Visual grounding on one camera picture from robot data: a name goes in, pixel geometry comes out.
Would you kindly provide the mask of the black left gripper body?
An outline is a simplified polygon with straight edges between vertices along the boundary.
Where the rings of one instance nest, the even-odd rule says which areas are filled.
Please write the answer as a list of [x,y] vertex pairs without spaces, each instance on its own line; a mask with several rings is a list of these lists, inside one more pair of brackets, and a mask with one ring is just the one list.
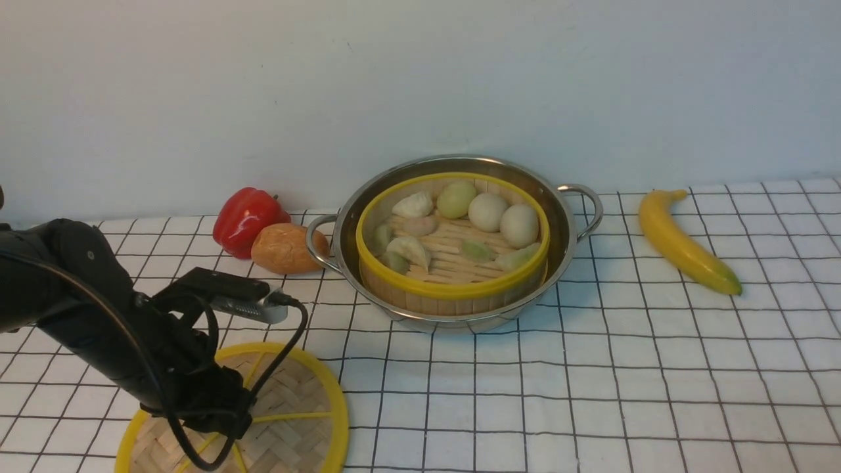
[[176,417],[198,433],[242,438],[252,425],[252,416],[240,409],[249,390],[241,374],[214,359],[219,323],[210,303],[189,292],[161,292],[151,305],[163,313],[171,330],[172,344],[162,364]]

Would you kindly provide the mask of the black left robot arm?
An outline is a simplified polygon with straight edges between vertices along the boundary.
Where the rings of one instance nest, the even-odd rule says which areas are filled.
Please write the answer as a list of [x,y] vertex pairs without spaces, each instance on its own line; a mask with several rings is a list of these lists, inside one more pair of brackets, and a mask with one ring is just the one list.
[[[94,288],[123,315],[162,371],[162,384],[184,428],[241,438],[252,425],[241,374],[216,363],[219,333],[194,327],[207,308],[181,290],[146,297],[134,289],[99,229],[55,219],[28,230],[2,224],[2,251],[45,261]],[[2,260],[2,332],[33,325],[164,417],[160,394],[123,330],[87,296],[53,273]]]

